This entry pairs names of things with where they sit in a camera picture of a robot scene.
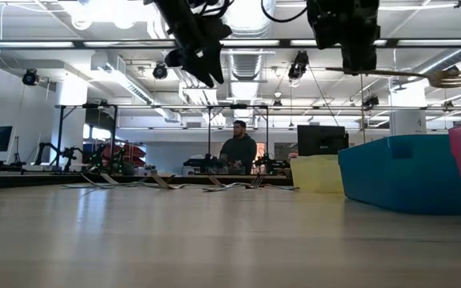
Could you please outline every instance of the white pillar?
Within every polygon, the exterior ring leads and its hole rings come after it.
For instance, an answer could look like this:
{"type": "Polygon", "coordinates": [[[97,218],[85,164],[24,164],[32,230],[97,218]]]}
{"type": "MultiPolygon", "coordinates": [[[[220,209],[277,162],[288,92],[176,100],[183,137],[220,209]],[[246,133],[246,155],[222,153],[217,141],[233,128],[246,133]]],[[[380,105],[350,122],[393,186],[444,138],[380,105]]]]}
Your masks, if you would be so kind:
{"type": "MultiPolygon", "coordinates": [[[[422,81],[411,83],[403,88],[405,89],[391,90],[392,106],[425,107],[427,105],[422,81]]],[[[426,133],[426,112],[424,110],[391,112],[391,135],[426,133]]]]}
{"type": "MultiPolygon", "coordinates": [[[[88,95],[88,85],[81,78],[68,74],[63,82],[57,84],[56,93],[58,95],[59,105],[82,105],[86,103],[88,95]]],[[[60,150],[64,150],[66,147],[83,147],[83,127],[85,125],[86,111],[84,109],[66,108],[66,118],[63,120],[62,126],[62,146],[60,150]]],[[[58,128],[60,123],[60,109],[56,109],[53,115],[53,135],[51,137],[51,143],[57,145],[58,143],[58,128]]],[[[52,161],[56,157],[54,152],[50,154],[50,160],[52,161]]],[[[72,163],[81,163],[82,157],[76,155],[77,160],[73,160],[72,163]]],[[[65,164],[66,158],[60,158],[60,164],[65,164]]]]}

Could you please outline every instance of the man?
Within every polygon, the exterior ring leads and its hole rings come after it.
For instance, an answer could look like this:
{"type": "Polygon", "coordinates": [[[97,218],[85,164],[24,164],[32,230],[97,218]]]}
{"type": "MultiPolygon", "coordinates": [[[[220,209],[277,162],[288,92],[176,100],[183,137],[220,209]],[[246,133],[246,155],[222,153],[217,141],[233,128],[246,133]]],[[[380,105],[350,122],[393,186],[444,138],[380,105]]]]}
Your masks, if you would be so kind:
{"type": "Polygon", "coordinates": [[[257,143],[248,136],[247,124],[240,120],[234,122],[234,137],[223,144],[220,158],[226,159],[233,168],[244,169],[244,174],[248,175],[252,171],[256,154],[257,143]]]}

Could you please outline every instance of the ceiling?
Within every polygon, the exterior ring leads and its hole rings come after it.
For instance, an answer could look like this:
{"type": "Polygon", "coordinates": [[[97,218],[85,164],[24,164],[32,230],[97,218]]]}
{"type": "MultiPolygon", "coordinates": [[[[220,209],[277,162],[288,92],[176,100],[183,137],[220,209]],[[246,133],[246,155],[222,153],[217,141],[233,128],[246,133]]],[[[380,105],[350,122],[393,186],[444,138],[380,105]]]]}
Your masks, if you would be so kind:
{"type": "MultiPolygon", "coordinates": [[[[257,0],[249,1],[259,4],[257,0]]],[[[44,12],[47,10],[62,10],[56,1],[19,0],[4,1],[20,6],[6,6],[0,1],[0,39],[2,40],[62,40],[62,39],[85,39],[85,40],[118,40],[118,39],[147,39],[147,23],[137,22],[130,29],[119,29],[112,22],[95,22],[87,30],[76,30],[71,24],[70,14],[65,12],[44,12]]],[[[405,1],[405,0],[382,0],[381,7],[396,6],[429,6],[454,4],[455,1],[405,1]]],[[[134,10],[142,9],[141,1],[134,2],[134,10]]],[[[278,0],[275,8],[276,18],[289,18],[297,14],[303,7],[299,0],[278,0]]],[[[406,11],[379,11],[379,25],[382,27],[382,38],[461,38],[461,8],[438,9],[438,10],[406,10],[406,11]]],[[[313,38],[311,28],[307,24],[307,16],[294,20],[290,23],[273,23],[271,26],[271,38],[313,38]]],[[[378,50],[379,69],[411,70],[424,62],[430,61],[445,49],[380,49],[378,50]]],[[[178,96],[179,80],[177,74],[170,70],[169,77],[156,80],[152,76],[152,70],[156,62],[163,59],[161,50],[114,50],[127,63],[127,76],[133,78],[139,85],[154,94],[154,100],[163,104],[178,105],[183,102],[178,96]]],[[[89,78],[94,79],[89,93],[89,98],[106,98],[110,102],[118,104],[143,104],[136,101],[130,92],[123,89],[115,82],[97,82],[100,79],[100,71],[90,70],[93,50],[4,50],[4,59],[29,59],[61,60],[82,71],[89,78]]],[[[372,76],[343,76],[341,73],[322,71],[323,67],[341,66],[340,50],[308,50],[311,71],[307,71],[302,77],[300,85],[291,87],[287,81],[287,67],[294,59],[295,49],[270,49],[264,54],[262,75],[260,78],[259,92],[254,103],[271,104],[275,99],[274,92],[281,92],[284,106],[315,105],[322,104],[322,95],[331,105],[359,104],[362,87],[367,87],[373,82],[379,82],[377,77],[372,76]]],[[[228,61],[222,56],[224,75],[228,75],[228,61]]],[[[219,85],[217,99],[220,103],[233,101],[230,81],[219,85]]],[[[389,90],[385,84],[372,86],[374,89],[365,89],[365,96],[375,94],[379,96],[380,103],[388,105],[389,90]]],[[[461,95],[461,89],[436,90],[426,88],[427,103],[440,104],[445,99],[461,95]]],[[[328,111],[318,112],[305,111],[305,114],[318,113],[328,114],[328,111]]],[[[143,116],[151,115],[150,111],[143,111],[143,116]]]]}

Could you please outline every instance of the workstation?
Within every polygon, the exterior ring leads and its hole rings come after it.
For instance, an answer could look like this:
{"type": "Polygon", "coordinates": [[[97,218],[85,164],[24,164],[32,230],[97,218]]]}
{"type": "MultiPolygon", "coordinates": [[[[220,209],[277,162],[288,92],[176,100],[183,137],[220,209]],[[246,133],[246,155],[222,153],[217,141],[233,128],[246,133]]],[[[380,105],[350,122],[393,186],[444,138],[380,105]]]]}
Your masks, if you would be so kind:
{"type": "Polygon", "coordinates": [[[0,286],[461,286],[461,1],[0,0],[0,286]]]}

